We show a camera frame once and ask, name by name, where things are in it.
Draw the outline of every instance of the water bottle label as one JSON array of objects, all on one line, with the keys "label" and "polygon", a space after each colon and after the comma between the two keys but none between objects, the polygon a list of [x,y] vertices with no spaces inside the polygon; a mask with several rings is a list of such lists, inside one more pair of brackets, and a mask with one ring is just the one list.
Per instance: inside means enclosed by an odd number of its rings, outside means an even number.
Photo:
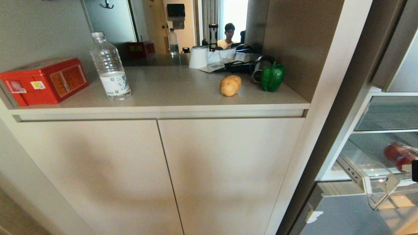
[{"label": "water bottle label", "polygon": [[125,72],[109,72],[101,74],[100,80],[102,81],[107,95],[123,95],[130,90]]}]

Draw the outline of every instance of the refrigerator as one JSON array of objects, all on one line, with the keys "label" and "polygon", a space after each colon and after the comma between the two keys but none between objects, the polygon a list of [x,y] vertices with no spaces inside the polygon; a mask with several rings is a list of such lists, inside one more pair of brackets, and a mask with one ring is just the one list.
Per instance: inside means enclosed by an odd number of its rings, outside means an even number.
[{"label": "refrigerator", "polygon": [[417,32],[418,1],[373,1],[277,234],[418,234]]}]

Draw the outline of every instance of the curtain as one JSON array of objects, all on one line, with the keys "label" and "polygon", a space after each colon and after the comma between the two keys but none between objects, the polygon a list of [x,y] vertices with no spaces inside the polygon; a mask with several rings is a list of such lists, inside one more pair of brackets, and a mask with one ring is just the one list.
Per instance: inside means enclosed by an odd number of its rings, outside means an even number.
[{"label": "curtain", "polygon": [[209,24],[219,24],[219,0],[202,0],[202,11],[203,38],[209,42]]}]

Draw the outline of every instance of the cabinet door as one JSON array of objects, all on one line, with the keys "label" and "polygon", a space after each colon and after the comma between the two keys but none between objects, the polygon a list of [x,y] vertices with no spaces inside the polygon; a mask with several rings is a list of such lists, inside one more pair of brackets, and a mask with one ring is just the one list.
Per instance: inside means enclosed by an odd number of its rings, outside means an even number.
[{"label": "cabinet door", "polygon": [[183,234],[156,120],[19,123],[16,135],[97,234]]},{"label": "cabinet door", "polygon": [[186,235],[262,235],[303,118],[159,120]]}]

